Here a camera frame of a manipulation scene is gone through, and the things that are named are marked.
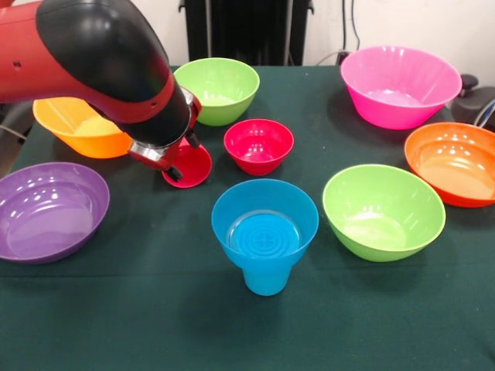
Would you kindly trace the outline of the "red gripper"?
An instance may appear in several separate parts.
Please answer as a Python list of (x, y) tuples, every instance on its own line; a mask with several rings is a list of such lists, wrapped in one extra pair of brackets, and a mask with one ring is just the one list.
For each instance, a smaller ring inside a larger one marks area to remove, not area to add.
[(156, 116), (128, 126), (132, 138), (129, 155), (150, 168), (165, 172), (173, 182), (180, 181), (183, 174), (176, 167), (179, 145), (185, 140), (193, 148), (200, 146), (193, 130), (200, 112), (199, 100), (187, 89), (176, 88)]

